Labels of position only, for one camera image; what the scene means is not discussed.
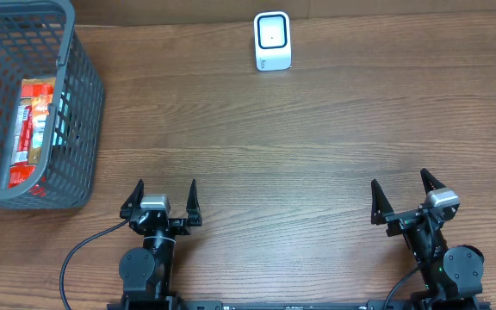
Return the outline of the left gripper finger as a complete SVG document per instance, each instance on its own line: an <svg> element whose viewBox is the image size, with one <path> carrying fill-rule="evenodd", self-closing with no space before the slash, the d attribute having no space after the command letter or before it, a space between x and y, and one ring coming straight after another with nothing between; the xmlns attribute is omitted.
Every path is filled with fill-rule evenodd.
<svg viewBox="0 0 496 310"><path fill-rule="evenodd" d="M144 197L144 182L140 179L135 186L131 195L126 199L120 209L122 219L130 219L133 212L140 208L141 201Z"/></svg>
<svg viewBox="0 0 496 310"><path fill-rule="evenodd" d="M197 198L196 180L193 179L189 189L189 196L186 205L188 221L190 226L202 226L202 213Z"/></svg>

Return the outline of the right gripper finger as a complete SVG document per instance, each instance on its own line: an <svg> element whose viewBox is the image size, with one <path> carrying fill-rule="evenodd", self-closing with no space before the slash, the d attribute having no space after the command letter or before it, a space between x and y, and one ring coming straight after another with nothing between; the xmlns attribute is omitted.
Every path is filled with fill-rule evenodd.
<svg viewBox="0 0 496 310"><path fill-rule="evenodd" d="M427 195L434 190L445 188L445 185L438 181L426 168L420 170L420 176Z"/></svg>
<svg viewBox="0 0 496 310"><path fill-rule="evenodd" d="M371 223L373 225L386 224L388 222L387 217L394 215L394 210L376 179L371 182L371 191Z"/></svg>

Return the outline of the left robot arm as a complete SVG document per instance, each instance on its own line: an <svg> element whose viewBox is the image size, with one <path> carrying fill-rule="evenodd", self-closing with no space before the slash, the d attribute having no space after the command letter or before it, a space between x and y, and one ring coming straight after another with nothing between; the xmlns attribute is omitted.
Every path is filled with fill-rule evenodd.
<svg viewBox="0 0 496 310"><path fill-rule="evenodd" d="M171 275L177 236L191 234L202 225L196 181L189 188L187 216L170 217L166 194L146 194L138 181L121 206L120 217L130 229L143 237L143 245L127 251L119 263L123 281L122 309L186 309L178 293L171 290Z"/></svg>

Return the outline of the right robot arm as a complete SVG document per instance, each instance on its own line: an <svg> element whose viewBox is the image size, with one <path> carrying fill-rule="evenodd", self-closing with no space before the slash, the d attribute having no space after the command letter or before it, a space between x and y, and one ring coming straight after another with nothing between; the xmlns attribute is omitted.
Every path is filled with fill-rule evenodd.
<svg viewBox="0 0 496 310"><path fill-rule="evenodd" d="M399 280L381 302L383 309L489 309L479 301L482 293L484 254L472 245L448 247L441 228L454 219L460 197L427 169L420 171L425 200L415 210L395 213L381 185L371 182L371 223L385 225L389 237L401 235L412 252L416 267ZM394 295L413 275L420 273L425 290L396 301Z"/></svg>

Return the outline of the teal wet wipes pack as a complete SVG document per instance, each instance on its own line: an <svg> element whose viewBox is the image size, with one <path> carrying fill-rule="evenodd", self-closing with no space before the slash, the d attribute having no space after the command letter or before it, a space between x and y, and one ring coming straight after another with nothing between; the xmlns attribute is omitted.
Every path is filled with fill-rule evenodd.
<svg viewBox="0 0 496 310"><path fill-rule="evenodd" d="M55 121L55 132L53 136L53 146L62 146L66 143L65 139L69 134L69 127L67 122L70 120L69 101L71 94L69 92L62 92L59 101L59 112Z"/></svg>

